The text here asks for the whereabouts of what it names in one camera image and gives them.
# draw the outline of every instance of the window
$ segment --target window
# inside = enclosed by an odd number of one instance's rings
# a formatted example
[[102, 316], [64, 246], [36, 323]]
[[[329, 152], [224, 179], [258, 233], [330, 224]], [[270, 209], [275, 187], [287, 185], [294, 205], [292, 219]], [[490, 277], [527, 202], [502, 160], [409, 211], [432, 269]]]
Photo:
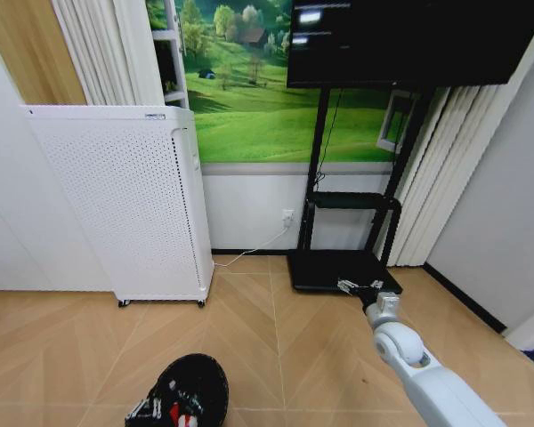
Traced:
[[174, 0], [146, 0], [154, 50], [158, 60], [160, 82], [166, 105], [188, 108], [182, 61], [182, 29], [178, 23]]
[[377, 140], [377, 147], [399, 153], [406, 128], [413, 112], [415, 97], [412, 93], [392, 91], [388, 110]]

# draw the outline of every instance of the white air purifier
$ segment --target white air purifier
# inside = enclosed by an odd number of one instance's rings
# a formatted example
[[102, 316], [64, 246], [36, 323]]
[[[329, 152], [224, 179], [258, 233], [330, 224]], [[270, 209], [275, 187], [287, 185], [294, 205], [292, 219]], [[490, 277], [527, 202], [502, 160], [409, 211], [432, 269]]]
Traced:
[[193, 113], [23, 108], [119, 303], [203, 304], [214, 263]]

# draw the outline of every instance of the wooden wall panel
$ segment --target wooden wall panel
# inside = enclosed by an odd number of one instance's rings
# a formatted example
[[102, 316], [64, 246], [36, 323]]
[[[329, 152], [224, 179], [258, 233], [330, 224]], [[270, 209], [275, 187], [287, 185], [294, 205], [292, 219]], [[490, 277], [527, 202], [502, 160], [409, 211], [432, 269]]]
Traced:
[[0, 0], [0, 54], [27, 104], [86, 104], [50, 0]]

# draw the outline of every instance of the wall outlet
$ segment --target wall outlet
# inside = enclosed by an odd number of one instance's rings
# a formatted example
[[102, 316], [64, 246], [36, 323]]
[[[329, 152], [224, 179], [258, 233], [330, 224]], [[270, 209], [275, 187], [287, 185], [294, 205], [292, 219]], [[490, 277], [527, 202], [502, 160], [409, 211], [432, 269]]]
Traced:
[[283, 209], [283, 226], [290, 227], [293, 222], [293, 216], [295, 215], [295, 209]]

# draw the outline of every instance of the perforated panel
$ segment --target perforated panel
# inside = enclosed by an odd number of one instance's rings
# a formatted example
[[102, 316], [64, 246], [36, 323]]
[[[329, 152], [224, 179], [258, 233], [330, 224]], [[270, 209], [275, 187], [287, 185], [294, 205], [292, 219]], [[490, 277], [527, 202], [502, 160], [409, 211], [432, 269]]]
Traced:
[[117, 296], [199, 298], [182, 184], [182, 129], [169, 120], [33, 120]]

